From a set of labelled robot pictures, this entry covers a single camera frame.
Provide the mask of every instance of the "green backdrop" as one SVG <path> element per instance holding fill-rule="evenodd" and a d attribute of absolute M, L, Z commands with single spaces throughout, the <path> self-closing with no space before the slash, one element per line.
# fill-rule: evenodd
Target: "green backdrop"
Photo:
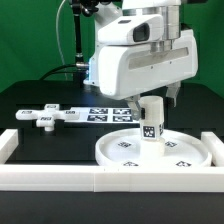
<path fill-rule="evenodd" d="M 0 92 L 20 80 L 39 79 L 60 66 L 55 18 L 61 0 L 0 0 Z M 188 82 L 202 83 L 224 97 L 224 1 L 184 5 L 181 20 L 195 31 L 199 70 Z M 85 60 L 94 52 L 93 19 L 82 17 Z M 73 16 L 68 4 L 60 20 L 66 63 L 74 62 Z M 53 77 L 64 79 L 64 76 Z"/>

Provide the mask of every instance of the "white frame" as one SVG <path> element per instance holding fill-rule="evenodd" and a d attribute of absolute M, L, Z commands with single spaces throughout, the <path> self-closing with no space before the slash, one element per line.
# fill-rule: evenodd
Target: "white frame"
<path fill-rule="evenodd" d="M 0 136 L 0 161 L 18 146 L 18 131 Z M 0 165 L 1 191 L 224 192 L 224 167 L 143 169 Z"/>

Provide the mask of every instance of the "white block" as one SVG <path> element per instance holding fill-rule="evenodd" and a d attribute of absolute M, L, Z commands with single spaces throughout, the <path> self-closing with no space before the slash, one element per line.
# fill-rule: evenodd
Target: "white block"
<path fill-rule="evenodd" d="M 212 154 L 215 166 L 224 166 L 224 144 L 213 132 L 202 132 L 201 141 Z"/>
<path fill-rule="evenodd" d="M 0 165 L 0 190 L 93 191 L 94 168 L 61 165 Z"/>
<path fill-rule="evenodd" d="M 0 136 L 0 164 L 4 164 L 18 146 L 18 131 L 6 130 Z"/>

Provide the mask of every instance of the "black surface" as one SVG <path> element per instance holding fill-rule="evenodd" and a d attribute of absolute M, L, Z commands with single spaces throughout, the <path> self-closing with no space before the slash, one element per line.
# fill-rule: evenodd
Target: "black surface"
<path fill-rule="evenodd" d="M 153 94 L 164 96 L 165 89 Z M 59 103 L 64 109 L 126 107 L 123 101 L 83 92 L 69 82 L 19 82 L 0 94 L 0 103 L 0 132 L 19 128 L 20 133 L 20 148 L 8 163 L 92 165 L 94 144 L 99 137 L 111 130 L 133 127 L 90 124 L 69 127 L 57 121 L 55 132 L 49 136 L 35 128 L 35 122 L 15 119 L 18 109 L 41 109 L 46 103 Z M 222 98 L 204 86 L 185 84 L 177 108 L 165 111 L 166 128 L 198 138 L 201 131 L 214 131 L 222 139 L 223 112 Z M 0 223 L 210 224 L 224 222 L 223 207 L 221 193 L 0 192 Z"/>

